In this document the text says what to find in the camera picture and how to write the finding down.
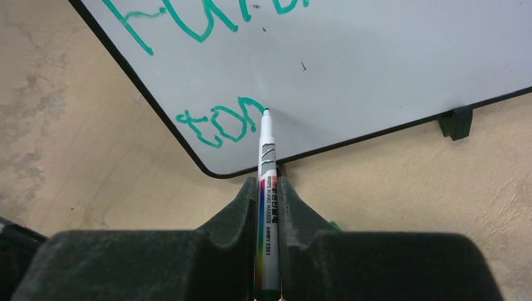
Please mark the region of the white green whiteboard marker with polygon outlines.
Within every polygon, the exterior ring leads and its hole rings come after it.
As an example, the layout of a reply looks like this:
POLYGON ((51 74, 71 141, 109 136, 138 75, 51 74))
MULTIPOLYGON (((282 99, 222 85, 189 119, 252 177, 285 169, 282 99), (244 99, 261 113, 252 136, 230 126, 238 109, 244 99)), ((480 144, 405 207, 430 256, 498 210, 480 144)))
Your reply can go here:
POLYGON ((279 209, 277 160, 273 121, 263 111, 258 153, 257 248, 255 255, 255 299, 280 300, 279 209))

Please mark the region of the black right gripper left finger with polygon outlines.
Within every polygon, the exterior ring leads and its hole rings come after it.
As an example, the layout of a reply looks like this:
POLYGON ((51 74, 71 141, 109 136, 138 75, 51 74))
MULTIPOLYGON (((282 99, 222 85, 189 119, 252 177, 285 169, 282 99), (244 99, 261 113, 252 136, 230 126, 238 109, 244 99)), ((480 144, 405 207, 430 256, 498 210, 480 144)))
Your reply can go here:
POLYGON ((195 230, 63 231, 14 300, 252 300, 257 180, 195 230))

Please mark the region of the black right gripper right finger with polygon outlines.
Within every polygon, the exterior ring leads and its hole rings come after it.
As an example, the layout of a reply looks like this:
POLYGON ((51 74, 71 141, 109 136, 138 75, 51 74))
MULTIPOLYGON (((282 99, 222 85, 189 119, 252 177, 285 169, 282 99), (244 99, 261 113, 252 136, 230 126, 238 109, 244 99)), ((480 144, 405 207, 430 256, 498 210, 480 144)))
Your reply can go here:
POLYGON ((285 300, 501 300, 478 247, 457 233, 341 231, 277 181, 285 300))

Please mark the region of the green marker cap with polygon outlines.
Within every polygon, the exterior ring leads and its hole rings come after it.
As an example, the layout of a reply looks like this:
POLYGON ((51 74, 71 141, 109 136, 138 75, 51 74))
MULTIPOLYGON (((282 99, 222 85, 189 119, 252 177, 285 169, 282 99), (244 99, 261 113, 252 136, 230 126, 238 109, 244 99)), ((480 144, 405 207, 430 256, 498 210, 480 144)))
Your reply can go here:
POLYGON ((329 224, 335 227, 337 230, 342 231, 341 227, 334 221, 330 221, 329 224))

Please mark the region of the white whiteboard black frame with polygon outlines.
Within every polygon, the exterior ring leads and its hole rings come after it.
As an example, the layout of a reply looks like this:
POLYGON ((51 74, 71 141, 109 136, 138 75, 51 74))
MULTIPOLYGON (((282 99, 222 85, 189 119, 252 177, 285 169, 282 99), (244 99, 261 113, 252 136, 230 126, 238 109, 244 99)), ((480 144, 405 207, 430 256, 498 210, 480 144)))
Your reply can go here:
POLYGON ((207 175, 531 91, 530 1, 72 1, 207 175))

